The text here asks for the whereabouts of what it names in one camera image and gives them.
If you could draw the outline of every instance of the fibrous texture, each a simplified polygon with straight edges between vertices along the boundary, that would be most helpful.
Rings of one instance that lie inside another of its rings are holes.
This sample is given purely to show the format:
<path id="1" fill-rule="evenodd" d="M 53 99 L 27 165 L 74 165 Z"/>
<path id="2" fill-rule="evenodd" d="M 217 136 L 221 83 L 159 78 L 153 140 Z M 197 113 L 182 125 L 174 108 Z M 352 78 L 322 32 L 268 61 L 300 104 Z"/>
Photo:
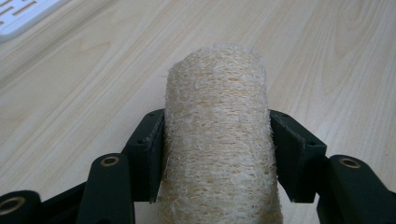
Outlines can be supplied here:
<path id="1" fill-rule="evenodd" d="M 166 86 L 164 223 L 281 223 L 261 58 L 200 49 Z"/>

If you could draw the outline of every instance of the wood grain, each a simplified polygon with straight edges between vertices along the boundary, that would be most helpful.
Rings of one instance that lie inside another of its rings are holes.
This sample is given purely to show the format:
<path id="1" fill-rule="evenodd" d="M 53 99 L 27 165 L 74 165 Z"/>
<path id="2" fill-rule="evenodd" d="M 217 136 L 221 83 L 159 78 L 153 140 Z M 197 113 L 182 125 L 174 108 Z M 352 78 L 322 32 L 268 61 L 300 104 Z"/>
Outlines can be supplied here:
<path id="1" fill-rule="evenodd" d="M 395 1 L 70 1 L 0 45 L 0 195 L 46 200 L 122 150 L 164 106 L 167 70 L 204 46 L 235 43 L 266 61 L 270 107 L 396 190 Z M 285 223 L 318 223 L 281 193 Z M 138 223 L 158 204 L 139 203 Z"/>

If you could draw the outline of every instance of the white object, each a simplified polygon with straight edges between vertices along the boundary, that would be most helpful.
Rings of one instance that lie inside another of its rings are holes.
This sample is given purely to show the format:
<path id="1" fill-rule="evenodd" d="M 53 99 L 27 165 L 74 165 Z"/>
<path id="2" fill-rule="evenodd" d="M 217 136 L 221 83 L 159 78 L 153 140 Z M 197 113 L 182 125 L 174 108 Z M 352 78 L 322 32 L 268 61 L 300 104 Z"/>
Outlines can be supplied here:
<path id="1" fill-rule="evenodd" d="M 70 0 L 0 0 L 0 43 L 19 35 Z"/>

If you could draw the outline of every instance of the black plastic bracket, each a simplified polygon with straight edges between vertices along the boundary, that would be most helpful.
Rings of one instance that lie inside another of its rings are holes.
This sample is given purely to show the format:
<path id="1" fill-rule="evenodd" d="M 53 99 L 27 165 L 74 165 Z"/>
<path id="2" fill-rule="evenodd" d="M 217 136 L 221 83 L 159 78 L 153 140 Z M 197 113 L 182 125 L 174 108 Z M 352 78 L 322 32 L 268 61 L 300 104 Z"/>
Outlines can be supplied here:
<path id="1" fill-rule="evenodd" d="M 77 224 L 134 223 L 129 164 L 120 153 L 107 154 L 91 166 L 78 209 Z"/>
<path id="2" fill-rule="evenodd" d="M 312 203 L 326 145 L 291 116 L 271 110 L 278 181 L 294 203 Z"/>

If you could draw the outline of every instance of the metal grommet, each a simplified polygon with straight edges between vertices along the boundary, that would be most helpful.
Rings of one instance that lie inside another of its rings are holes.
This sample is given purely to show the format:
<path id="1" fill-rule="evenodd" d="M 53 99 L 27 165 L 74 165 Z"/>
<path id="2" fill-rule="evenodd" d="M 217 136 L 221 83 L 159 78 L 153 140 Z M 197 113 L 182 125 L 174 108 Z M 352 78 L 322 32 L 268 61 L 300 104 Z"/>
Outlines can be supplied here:
<path id="1" fill-rule="evenodd" d="M 101 160 L 100 164 L 103 166 L 112 166 L 117 164 L 120 161 L 118 157 L 106 157 Z"/>
<path id="2" fill-rule="evenodd" d="M 26 199 L 18 196 L 0 202 L 0 216 L 12 213 L 18 210 L 26 202 Z"/>
<path id="3" fill-rule="evenodd" d="M 358 162 L 356 162 L 352 159 L 349 159 L 349 158 L 341 158 L 339 161 L 341 162 L 341 164 L 343 164 L 349 168 L 353 168 L 353 169 L 361 168 L 361 165 Z"/>

